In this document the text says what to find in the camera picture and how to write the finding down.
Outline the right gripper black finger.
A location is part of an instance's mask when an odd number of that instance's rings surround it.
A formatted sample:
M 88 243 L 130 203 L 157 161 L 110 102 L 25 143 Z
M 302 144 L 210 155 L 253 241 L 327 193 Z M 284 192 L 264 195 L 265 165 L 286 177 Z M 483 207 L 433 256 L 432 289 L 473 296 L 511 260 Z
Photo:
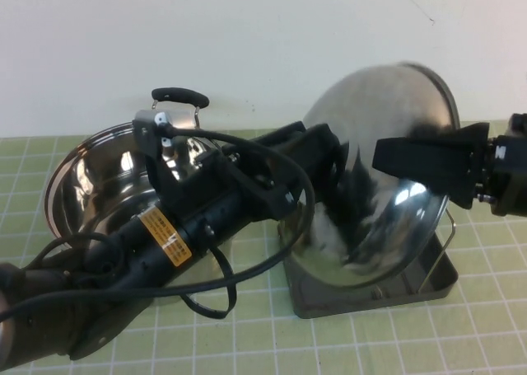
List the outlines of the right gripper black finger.
M 472 207 L 472 146 L 459 140 L 384 138 L 372 167 L 424 185 L 463 209 Z
M 461 128 L 459 135 L 461 140 L 469 145 L 485 145 L 489 138 L 489 131 L 488 122 L 477 122 Z

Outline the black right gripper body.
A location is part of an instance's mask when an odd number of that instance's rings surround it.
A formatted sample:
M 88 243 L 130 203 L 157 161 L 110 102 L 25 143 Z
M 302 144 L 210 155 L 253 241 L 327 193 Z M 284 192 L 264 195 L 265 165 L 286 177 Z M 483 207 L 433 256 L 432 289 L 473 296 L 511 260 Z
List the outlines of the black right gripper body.
M 485 203 L 491 213 L 526 215 L 526 137 L 503 134 L 474 145 L 472 170 L 476 183 L 473 203 Z

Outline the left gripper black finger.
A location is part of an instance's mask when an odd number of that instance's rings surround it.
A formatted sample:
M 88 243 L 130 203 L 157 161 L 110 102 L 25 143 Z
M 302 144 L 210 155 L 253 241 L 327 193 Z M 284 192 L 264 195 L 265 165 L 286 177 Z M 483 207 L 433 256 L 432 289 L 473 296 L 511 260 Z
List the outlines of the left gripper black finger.
M 341 157 L 344 146 L 326 123 L 306 128 L 301 121 L 287 126 L 283 154 L 288 157 Z
M 346 177 L 347 154 L 329 154 L 324 161 L 323 187 L 337 188 Z

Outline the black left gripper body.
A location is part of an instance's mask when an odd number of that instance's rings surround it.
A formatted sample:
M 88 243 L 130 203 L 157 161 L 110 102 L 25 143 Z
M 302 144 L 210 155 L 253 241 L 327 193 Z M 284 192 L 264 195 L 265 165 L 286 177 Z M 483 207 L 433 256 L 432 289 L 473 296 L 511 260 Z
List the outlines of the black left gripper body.
M 301 196 L 305 197 L 304 223 L 312 221 L 315 191 L 300 163 L 279 152 L 286 143 L 288 131 L 273 131 L 255 139 L 244 139 L 213 131 L 203 131 L 202 138 L 227 143 L 226 156 L 240 154 L 236 163 L 228 162 L 228 174 L 239 186 L 244 201 L 256 210 L 256 221 L 282 220 L 294 211 Z

